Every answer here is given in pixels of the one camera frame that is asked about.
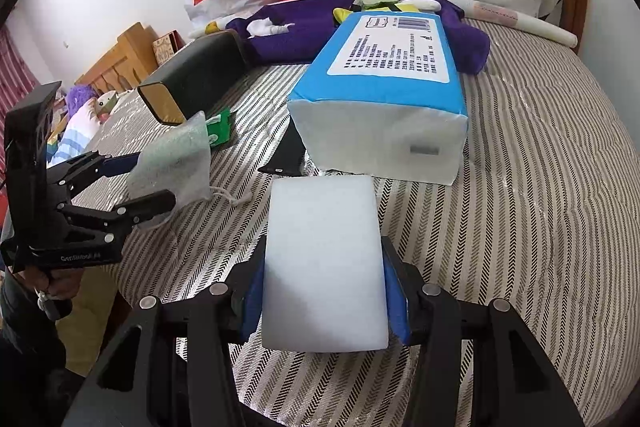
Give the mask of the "person's left hand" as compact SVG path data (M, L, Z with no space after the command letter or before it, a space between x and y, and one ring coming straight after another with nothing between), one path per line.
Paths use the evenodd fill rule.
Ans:
M17 272L16 276L32 291L41 291L51 298L66 300L76 297L84 273L84 269L65 269L47 274L35 267L27 267Z

